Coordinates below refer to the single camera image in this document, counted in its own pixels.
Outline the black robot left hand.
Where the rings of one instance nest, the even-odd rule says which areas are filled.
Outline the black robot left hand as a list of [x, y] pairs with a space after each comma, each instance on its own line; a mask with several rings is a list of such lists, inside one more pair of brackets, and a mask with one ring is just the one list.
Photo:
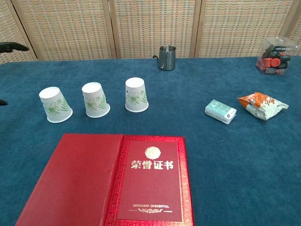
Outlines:
[[17, 42], [0, 43], [0, 53], [11, 53], [13, 50], [28, 51], [29, 48]]

